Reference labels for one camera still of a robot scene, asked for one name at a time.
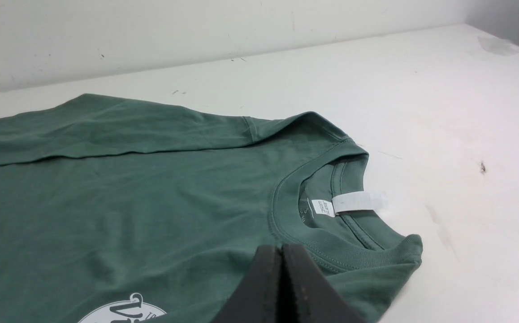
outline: t-shirt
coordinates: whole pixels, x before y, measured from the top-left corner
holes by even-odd
[[[421,262],[362,191],[368,154],[283,120],[85,94],[0,119],[0,323],[208,323],[259,245],[302,244],[376,322]]]

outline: size tag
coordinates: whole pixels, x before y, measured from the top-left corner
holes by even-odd
[[[381,210],[387,207],[387,196],[383,192],[351,192],[332,200],[335,214],[344,211]]]
[[[335,211],[333,210],[333,204],[326,200],[311,200],[313,204],[313,210],[317,214],[325,214],[330,217],[335,217]]]

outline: printed graphic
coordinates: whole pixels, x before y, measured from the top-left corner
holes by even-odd
[[[78,323],[138,323],[166,314],[161,308],[144,303],[135,292],[129,301],[114,302],[90,312]]]

